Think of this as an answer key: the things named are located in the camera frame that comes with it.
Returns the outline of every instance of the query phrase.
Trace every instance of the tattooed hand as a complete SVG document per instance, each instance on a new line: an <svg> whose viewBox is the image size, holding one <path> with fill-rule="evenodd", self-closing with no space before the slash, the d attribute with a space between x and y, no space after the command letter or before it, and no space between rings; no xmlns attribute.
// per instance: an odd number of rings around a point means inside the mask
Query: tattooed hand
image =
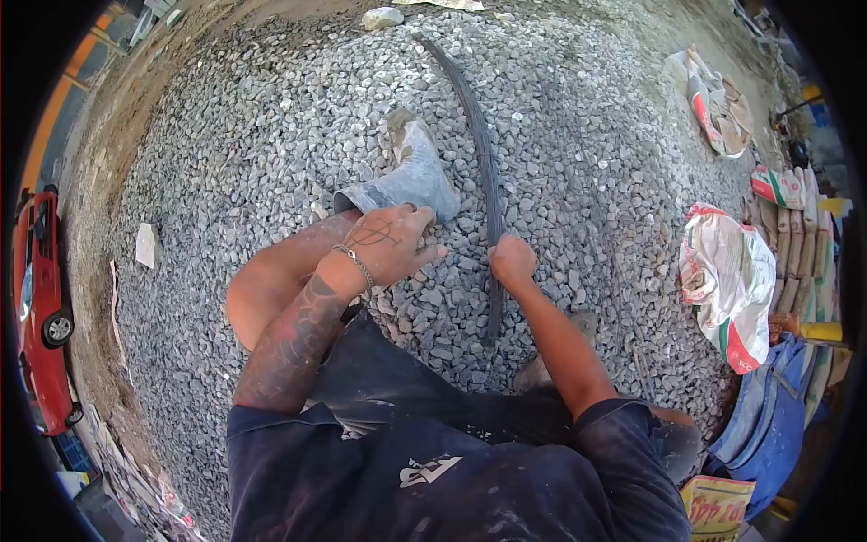
<svg viewBox="0 0 867 542"><path fill-rule="evenodd" d="M424 231L434 225L434 210L405 203L369 212L355 222L343 240L347 248L368 268L374 284L390 286L412 275L424 264L444 258L448 249L443 245L418 248ZM367 279L355 262L339 251L323 258L316 269L326 283L348 299L367 289Z"/></svg>

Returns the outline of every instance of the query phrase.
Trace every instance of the silver chain bracelet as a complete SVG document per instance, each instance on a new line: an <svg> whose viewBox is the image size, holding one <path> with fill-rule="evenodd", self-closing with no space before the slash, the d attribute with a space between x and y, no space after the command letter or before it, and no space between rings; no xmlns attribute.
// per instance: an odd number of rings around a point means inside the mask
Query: silver chain bracelet
<svg viewBox="0 0 867 542"><path fill-rule="evenodd" d="M358 256L355 254L355 251L352 250L351 248L347 247L346 245L338 243L337 245L334 245L333 248L336 248L338 251L349 256L349 258L355 262L355 265L358 266L358 269L362 270L364 277L368 280L368 295L370 296L371 299L373 299L374 278L370 276L370 271L368 271L368 267L360 259L358 259Z"/></svg>

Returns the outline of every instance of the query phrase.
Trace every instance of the gravel pile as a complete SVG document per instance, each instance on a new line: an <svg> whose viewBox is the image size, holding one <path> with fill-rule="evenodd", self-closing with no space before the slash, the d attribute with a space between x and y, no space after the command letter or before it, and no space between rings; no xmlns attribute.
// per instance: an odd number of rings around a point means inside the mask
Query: gravel pile
<svg viewBox="0 0 867 542"><path fill-rule="evenodd" d="M225 317L226 287L257 251L329 214L337 188L389 171L395 108L432 128L463 201L434 233L451 249L445 263L376 292L371 310L462 389L508 393L535 354L511 299L496 352L481 346L488 268L473 141L414 31L478 93L507 227L536 250L545 293L564 311L596 312L596 349L622 392L686 409L710 435L732 372L682 300L678 244L697 199L740 216L746 177L693 139L683 111L666 110L661 64L630 31L443 12L355 38L323 27L298 48L276 24L203 47L177 75L124 185L112 247L134 385L209 539L228 536L225 417L247 357ZM160 230L156 271L134 263L141 221Z"/></svg>

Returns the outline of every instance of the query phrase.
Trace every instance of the rubber boot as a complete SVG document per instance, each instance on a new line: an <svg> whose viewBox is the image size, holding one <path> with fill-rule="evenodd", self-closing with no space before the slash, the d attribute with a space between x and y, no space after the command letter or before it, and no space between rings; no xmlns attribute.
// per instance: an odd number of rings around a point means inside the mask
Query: rubber boot
<svg viewBox="0 0 867 542"><path fill-rule="evenodd" d="M575 324L587 340L590 341L590 346L596 346L596 327L598 320L592 310L579 310L569 317L570 321ZM553 387L554 382L551 381L551 375L548 374L548 369L544 366L542 356L536 356L532 361L528 362L515 375L512 380L512 387L518 395L524 395L534 389L545 387Z"/></svg>
<svg viewBox="0 0 867 542"><path fill-rule="evenodd" d="M460 210L460 195L446 177L440 153L427 124L406 109L388 117L388 139L396 160L394 171L334 194L334 212L357 208L363 213L413 203L436 212L437 224L453 219Z"/></svg>

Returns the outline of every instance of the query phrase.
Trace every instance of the tattooed arm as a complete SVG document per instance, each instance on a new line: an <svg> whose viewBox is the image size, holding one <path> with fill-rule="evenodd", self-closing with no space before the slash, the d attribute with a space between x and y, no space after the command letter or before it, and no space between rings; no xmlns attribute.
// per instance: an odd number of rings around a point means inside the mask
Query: tattooed arm
<svg viewBox="0 0 867 542"><path fill-rule="evenodd" d="M367 266L374 283L391 285L446 255L446 247L416 249L433 224L430 207L412 204L377 209L361 217L343 243ZM313 388L322 354L340 332L349 301L367 279L347 255L330 252L301 293L275 320L244 366L234 404L289 415L301 411Z"/></svg>

